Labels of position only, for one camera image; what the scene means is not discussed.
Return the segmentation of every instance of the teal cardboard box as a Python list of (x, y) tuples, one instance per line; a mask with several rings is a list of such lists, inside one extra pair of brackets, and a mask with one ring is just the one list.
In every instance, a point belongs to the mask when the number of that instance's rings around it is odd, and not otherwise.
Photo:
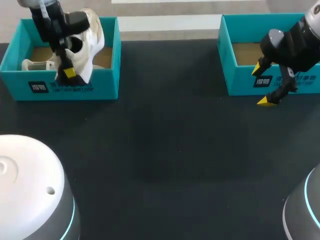
[(65, 87), (55, 82), (55, 70), (21, 71), (22, 61), (46, 61), (51, 55), (32, 19), (22, 19), (0, 65), (0, 76), (16, 101), (115, 100), (118, 98), (121, 38), (116, 17), (101, 17), (104, 48), (94, 58), (96, 65), (87, 86)]
[[(304, 13), (222, 16), (218, 50), (230, 96), (265, 95), (281, 84), (276, 64), (259, 78), (251, 75), (263, 56), (259, 43), (270, 29), (288, 31), (303, 16)], [(320, 93), (320, 64), (296, 76), (298, 94)]]

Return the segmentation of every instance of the small hole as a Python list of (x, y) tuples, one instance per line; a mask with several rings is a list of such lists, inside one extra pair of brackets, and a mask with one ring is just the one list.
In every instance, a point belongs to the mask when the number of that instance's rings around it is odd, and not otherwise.
[(46, 192), (47, 194), (50, 194), (50, 195), (54, 195), (56, 193), (55, 190), (50, 186), (46, 188)]
[(313, 13), (318, 14), (320, 12), (320, 5), (315, 6)]

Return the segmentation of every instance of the white dome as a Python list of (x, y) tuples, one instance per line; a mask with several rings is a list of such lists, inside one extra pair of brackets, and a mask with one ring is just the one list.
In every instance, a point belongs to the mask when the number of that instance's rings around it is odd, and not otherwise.
[(0, 236), (23, 240), (60, 202), (65, 184), (56, 154), (27, 136), (0, 135)]

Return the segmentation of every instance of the dark tabletop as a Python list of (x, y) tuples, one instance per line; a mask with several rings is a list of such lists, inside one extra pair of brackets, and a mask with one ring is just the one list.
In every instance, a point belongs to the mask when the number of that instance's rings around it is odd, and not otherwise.
[(215, 40), (123, 42), (121, 62), (117, 101), (0, 88), (0, 134), (58, 155), (81, 239), (285, 240), (285, 200), (320, 162), (320, 95), (229, 97)]

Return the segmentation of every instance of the white shoe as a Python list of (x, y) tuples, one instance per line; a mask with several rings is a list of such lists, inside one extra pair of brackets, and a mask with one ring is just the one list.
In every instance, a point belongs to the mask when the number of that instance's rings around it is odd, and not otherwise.
[[(93, 59), (95, 55), (105, 46), (105, 36), (98, 15), (90, 8), (83, 8), (80, 11), (85, 12), (90, 27), (81, 34), (70, 37), (72, 49), (66, 49), (67, 57), (72, 61), (74, 71), (82, 80), (88, 84), (93, 71)], [(60, 57), (54, 58), (55, 66), (61, 65)]]
[[(36, 70), (56, 70), (54, 56), (48, 61), (30, 61), (25, 59), (22, 61), (22, 71), (36, 71)], [(93, 69), (104, 69), (102, 66), (93, 65)]]

